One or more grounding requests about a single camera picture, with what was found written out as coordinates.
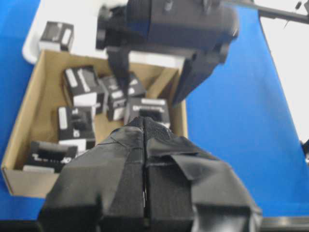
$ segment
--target open cardboard box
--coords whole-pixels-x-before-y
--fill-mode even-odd
[[[57,143],[57,108],[67,105],[63,93],[63,71],[68,67],[94,65],[99,74],[111,74],[103,59],[43,51],[37,62],[18,113],[1,170],[9,192],[14,196],[45,197],[58,174],[24,172],[29,145],[33,140]],[[171,103],[179,72],[177,69],[131,63],[130,69],[148,90],[149,98],[166,98]],[[169,108],[171,130],[187,137],[185,102]],[[105,139],[123,121],[109,122],[104,114],[95,118],[96,142]]]

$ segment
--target black tape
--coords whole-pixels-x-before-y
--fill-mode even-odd
[[[84,232],[104,220],[131,153],[134,162],[143,162],[142,137],[139,128],[120,128],[66,165],[40,211],[38,222],[43,231]],[[139,192],[143,218],[142,185]]]
[[[191,232],[259,231],[261,210],[227,163],[183,137],[152,138],[147,143],[147,155],[172,157],[191,181],[195,214]]]

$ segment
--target metal rod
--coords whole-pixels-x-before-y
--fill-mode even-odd
[[[244,2],[240,0],[221,0],[221,2],[226,2],[226,3],[233,4],[233,5],[239,5],[243,7],[256,9],[259,11],[260,15],[263,17],[281,18],[281,19],[290,20],[294,22],[309,24],[308,15],[302,15],[302,14],[300,15],[300,14],[296,14],[296,13],[292,13],[288,11],[277,10],[277,9],[259,6],[251,2]]]

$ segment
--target black and white box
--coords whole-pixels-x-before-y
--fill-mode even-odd
[[[40,50],[70,51],[74,40],[74,25],[47,22],[39,41]]]
[[[64,165],[75,158],[76,153],[76,146],[32,141],[23,171],[59,173]]]
[[[169,108],[165,99],[129,98],[124,123],[128,124],[139,116],[151,117],[155,122],[170,127]]]
[[[94,122],[91,107],[59,107],[59,144],[75,145],[78,152],[95,146]]]
[[[114,76],[107,76],[102,79],[104,88],[103,112],[107,112],[109,121],[117,121],[124,117],[126,107],[126,97],[122,89],[119,87]],[[129,97],[144,97],[146,89],[134,73],[130,75],[130,83],[128,88]]]
[[[64,92],[71,106],[91,106],[102,113],[104,90],[93,66],[69,68],[64,71]]]

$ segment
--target blue table surface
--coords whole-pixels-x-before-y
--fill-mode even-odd
[[[0,1],[0,156],[33,69],[22,57],[39,0]],[[269,216],[309,215],[309,169],[254,10],[238,9],[227,61],[187,98],[190,139],[227,161]],[[0,179],[0,219],[35,219],[43,199],[12,197]]]

